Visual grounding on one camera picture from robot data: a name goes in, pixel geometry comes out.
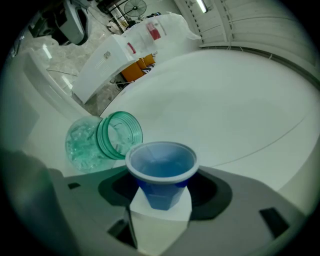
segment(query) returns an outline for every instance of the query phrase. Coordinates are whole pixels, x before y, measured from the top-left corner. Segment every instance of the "cup rim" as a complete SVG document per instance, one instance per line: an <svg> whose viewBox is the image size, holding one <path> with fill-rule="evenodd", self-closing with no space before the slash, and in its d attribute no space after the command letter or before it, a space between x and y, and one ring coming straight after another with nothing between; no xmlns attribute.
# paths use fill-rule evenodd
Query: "cup rim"
<svg viewBox="0 0 320 256"><path fill-rule="evenodd" d="M112 119L117 118L120 115L124 115L127 116L128 118L131 119L131 121L133 123L135 123L138 126L138 129L140 130L141 133L141 140L143 141L143 132L142 132L142 128L140 126L140 123L138 122L138 120L129 112L126 111L116 111L111 113L107 118L104 118L103 120L101 120L100 124L98 125L98 133L102 133L101 137L102 140L104 141L104 143L106 144L107 149L106 150L102 150L102 152L107 155L108 157L110 157L111 159L115 159L115 160L122 160L126 157L125 154L121 154L120 152L118 152L114 146L111 144L110 138L109 138L109 134L108 134L108 128L110 125L110 122Z"/></svg>
<svg viewBox="0 0 320 256"><path fill-rule="evenodd" d="M150 176L150 175L146 175L144 173L141 173L140 171L136 170L131 165L130 158L131 158L132 153L134 151L136 151L138 148L145 147L145 145L149 145L149 144L174 144L174 145L178 145L180 147L183 147L183 148L187 149L189 152L191 152L191 154L193 155L194 165L191 169L187 170L186 172L179 174L179 175L176 175L176 176L171 176L171 177L155 177L155 176ZM171 142L171 141L155 141L155 142L141 143L141 144L135 145L127 152L127 154L125 156L125 164L128 168L128 171L137 179L145 181L147 183L162 184L162 185L183 182L183 181L187 180L188 178L190 178L192 175L194 175L199 168L197 154L194 150L192 150L187 145L184 145L184 144L181 144L178 142Z"/></svg>

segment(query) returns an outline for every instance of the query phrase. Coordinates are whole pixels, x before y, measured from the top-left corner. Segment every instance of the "green glass jar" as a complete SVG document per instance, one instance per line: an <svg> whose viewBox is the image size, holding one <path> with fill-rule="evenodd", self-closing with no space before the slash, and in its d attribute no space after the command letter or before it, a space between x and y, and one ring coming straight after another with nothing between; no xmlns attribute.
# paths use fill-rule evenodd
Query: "green glass jar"
<svg viewBox="0 0 320 256"><path fill-rule="evenodd" d="M137 119L128 112L114 112L102 119L86 116L74 122L65 138L68 159L80 171L92 173L113 167L129 149L143 142Z"/></svg>

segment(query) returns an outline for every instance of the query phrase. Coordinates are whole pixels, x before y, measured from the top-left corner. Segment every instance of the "white tabletop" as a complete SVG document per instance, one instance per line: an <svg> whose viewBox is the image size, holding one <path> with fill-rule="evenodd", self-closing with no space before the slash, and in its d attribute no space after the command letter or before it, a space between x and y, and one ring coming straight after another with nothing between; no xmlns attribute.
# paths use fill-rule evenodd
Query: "white tabletop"
<svg viewBox="0 0 320 256"><path fill-rule="evenodd" d="M202 50L156 65L101 116L127 111L140 122L144 142L186 144L203 166L279 190L319 137L319 99L313 85L273 60Z"/></svg>
<svg viewBox="0 0 320 256"><path fill-rule="evenodd" d="M4 67L1 83L1 146L64 176L81 175L67 159L65 139L72 123L90 114L55 84L32 51Z"/></svg>

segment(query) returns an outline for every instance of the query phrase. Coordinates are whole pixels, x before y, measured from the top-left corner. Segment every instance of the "cup holder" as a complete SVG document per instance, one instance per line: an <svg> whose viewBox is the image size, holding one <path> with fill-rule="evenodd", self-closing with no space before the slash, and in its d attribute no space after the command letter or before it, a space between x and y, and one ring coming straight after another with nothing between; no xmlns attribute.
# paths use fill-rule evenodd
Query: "cup holder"
<svg viewBox="0 0 320 256"><path fill-rule="evenodd" d="M124 170L103 180L98 191L111 205L128 207L138 188L136 179ZM189 179L187 188L192 201L190 221L211 220L223 212L232 200L231 187L201 169Z"/></svg>

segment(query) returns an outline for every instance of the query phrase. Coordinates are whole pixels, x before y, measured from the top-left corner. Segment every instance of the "fan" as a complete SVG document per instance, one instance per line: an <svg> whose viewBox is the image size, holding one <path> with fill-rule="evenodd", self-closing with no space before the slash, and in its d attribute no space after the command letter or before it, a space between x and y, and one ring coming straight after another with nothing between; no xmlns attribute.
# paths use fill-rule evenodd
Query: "fan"
<svg viewBox="0 0 320 256"><path fill-rule="evenodd" d="M124 15L138 17L145 13L147 9L146 2L143 0L130 0L124 6Z"/></svg>

